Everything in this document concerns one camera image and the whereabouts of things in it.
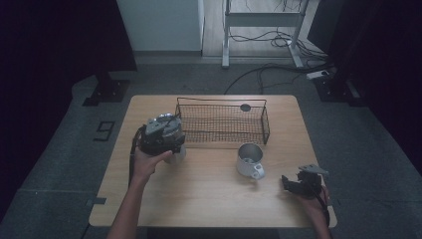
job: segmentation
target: person's right hand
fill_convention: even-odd
[[[301,203],[302,207],[306,212],[314,210],[322,211],[322,206],[320,205],[316,197],[309,199],[296,194],[295,197]],[[322,186],[322,190],[320,191],[319,197],[322,199],[325,205],[328,204],[329,192],[325,186]]]

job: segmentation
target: black curtain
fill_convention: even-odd
[[[113,0],[0,4],[3,218],[66,113],[72,85],[136,65]]]
[[[350,80],[422,174],[422,2],[339,2],[321,1],[310,29],[337,66],[331,89]]]

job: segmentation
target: cable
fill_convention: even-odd
[[[259,91],[260,91],[260,93],[262,93],[264,87],[263,87],[263,84],[262,84],[262,76],[261,75],[262,75],[262,72],[264,72],[264,71],[266,71],[268,69],[281,69],[281,70],[286,70],[286,71],[290,71],[290,72],[295,72],[295,73],[300,73],[300,74],[306,74],[306,73],[311,73],[311,72],[322,71],[322,70],[327,69],[327,68],[330,68],[330,67],[332,67],[332,63],[331,62],[326,62],[326,63],[321,64],[319,66],[312,67],[312,68],[306,68],[306,69],[299,69],[299,68],[296,68],[296,67],[291,67],[291,66],[281,65],[281,64],[274,64],[274,63],[266,64],[263,67],[253,69],[253,70],[250,70],[250,71],[242,74],[240,77],[238,77],[235,81],[233,81],[230,84],[230,86],[224,92],[224,95],[227,95],[227,93],[229,92],[229,90],[237,82],[239,82],[243,77],[245,77],[245,76],[247,76],[247,75],[249,75],[251,73],[254,73],[254,72],[257,72],[257,74],[259,74],[259,75],[257,75],[258,76],[258,85],[259,85]]]

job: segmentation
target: wire basket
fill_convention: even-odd
[[[266,100],[203,100],[177,98],[185,142],[253,142],[270,137]]]

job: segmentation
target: small black object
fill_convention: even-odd
[[[298,173],[298,182],[289,181],[282,175],[282,183],[285,190],[302,197],[313,199],[316,198],[322,207],[323,215],[325,216],[326,225],[329,226],[329,212],[326,203],[320,198],[319,194],[322,191],[322,177],[319,174],[328,175],[328,172],[316,165],[306,165],[299,167],[301,170]]]
[[[248,104],[242,104],[240,106],[240,110],[242,110],[242,112],[249,112],[251,110],[251,106],[249,106]]]
[[[314,173],[301,171],[299,182],[289,181],[285,176],[282,176],[282,181],[285,190],[306,198],[314,198],[321,191],[321,177]]]

